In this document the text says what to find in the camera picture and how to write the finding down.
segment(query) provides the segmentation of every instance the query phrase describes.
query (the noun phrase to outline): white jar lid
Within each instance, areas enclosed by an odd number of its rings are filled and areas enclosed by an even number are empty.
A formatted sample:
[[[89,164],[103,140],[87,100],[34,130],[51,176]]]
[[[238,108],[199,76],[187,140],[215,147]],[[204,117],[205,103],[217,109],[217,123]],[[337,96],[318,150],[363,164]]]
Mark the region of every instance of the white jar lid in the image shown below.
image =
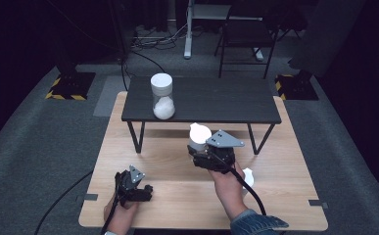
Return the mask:
[[[157,73],[150,80],[152,83],[152,91],[155,95],[165,96],[172,91],[172,79],[167,73]]]

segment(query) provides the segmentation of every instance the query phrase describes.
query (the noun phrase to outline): person's right hand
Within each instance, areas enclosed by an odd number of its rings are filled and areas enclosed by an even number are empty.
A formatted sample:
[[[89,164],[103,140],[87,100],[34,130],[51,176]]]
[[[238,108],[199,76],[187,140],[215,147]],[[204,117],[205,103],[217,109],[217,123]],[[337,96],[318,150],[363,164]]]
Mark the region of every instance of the person's right hand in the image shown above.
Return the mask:
[[[244,171],[237,162],[235,162],[234,166],[241,177],[244,178]],[[243,200],[242,185],[231,172],[226,174],[213,170],[208,170],[208,172],[213,178],[215,192],[225,208],[226,214],[232,221],[238,214],[247,209]]]

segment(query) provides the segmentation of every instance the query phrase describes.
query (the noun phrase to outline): chair seat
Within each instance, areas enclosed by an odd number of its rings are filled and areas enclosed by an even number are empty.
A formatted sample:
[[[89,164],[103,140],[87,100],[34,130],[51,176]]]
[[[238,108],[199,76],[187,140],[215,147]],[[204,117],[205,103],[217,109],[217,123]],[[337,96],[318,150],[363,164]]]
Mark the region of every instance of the chair seat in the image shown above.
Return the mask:
[[[263,22],[231,21],[226,31],[225,46],[271,47],[273,38]]]

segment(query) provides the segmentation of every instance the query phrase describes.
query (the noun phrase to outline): light wood tabletop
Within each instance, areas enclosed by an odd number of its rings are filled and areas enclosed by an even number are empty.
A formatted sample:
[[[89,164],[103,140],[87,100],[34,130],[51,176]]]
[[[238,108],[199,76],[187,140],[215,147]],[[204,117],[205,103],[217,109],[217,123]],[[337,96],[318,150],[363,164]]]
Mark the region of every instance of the light wood tabletop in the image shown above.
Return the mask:
[[[229,219],[216,196],[208,172],[195,167],[188,154],[191,123],[148,122],[145,127],[144,149],[137,154],[127,124],[121,121],[126,92],[120,92],[110,118],[87,194],[97,200],[85,200],[79,223],[85,227],[102,227],[103,209],[111,199],[117,172],[130,165],[146,177],[138,188],[153,186],[150,202],[140,203],[132,227],[174,229],[228,229]],[[213,134],[222,129],[244,141],[235,147],[236,160],[242,168],[253,171],[253,189],[260,196],[266,213],[289,223],[283,230],[323,231],[328,227],[320,206],[305,159],[289,120],[284,103],[274,97],[281,124],[275,125],[259,155],[254,155],[247,124],[200,123]],[[252,124],[257,138],[264,136],[267,124]],[[244,199],[249,208],[260,212],[251,194]]]

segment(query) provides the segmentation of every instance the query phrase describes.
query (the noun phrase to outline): gray carpet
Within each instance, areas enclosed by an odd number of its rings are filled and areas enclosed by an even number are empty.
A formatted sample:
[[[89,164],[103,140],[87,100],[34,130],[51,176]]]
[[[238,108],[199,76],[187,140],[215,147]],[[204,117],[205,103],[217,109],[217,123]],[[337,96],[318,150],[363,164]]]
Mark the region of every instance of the gray carpet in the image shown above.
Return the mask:
[[[274,77],[278,73],[296,72],[287,62],[297,40],[294,34],[288,35],[276,46],[267,77],[274,95]],[[213,56],[216,42],[217,35],[209,32],[195,37],[191,60],[183,59],[183,39],[177,40],[171,49],[135,51],[156,61],[172,76],[208,77],[217,76],[218,58]],[[263,71],[259,68],[236,71],[239,69],[229,68],[223,77],[236,82],[244,76],[258,77]],[[33,234],[55,200],[95,165],[115,96],[124,89],[121,70],[115,63],[90,63],[78,66],[77,70],[97,73],[88,100],[45,99],[58,75],[53,69],[0,132],[0,234]],[[133,75],[149,76],[161,71],[136,54],[129,55],[127,70]],[[285,101],[285,105],[319,198],[328,205],[325,213],[329,228],[318,234],[379,234],[379,184],[317,81],[311,82],[319,101]],[[39,234],[99,233],[99,228],[84,228],[77,221],[80,197],[85,194],[89,180],[87,177],[81,181],[55,206]],[[183,234],[183,231],[136,230],[135,234]]]

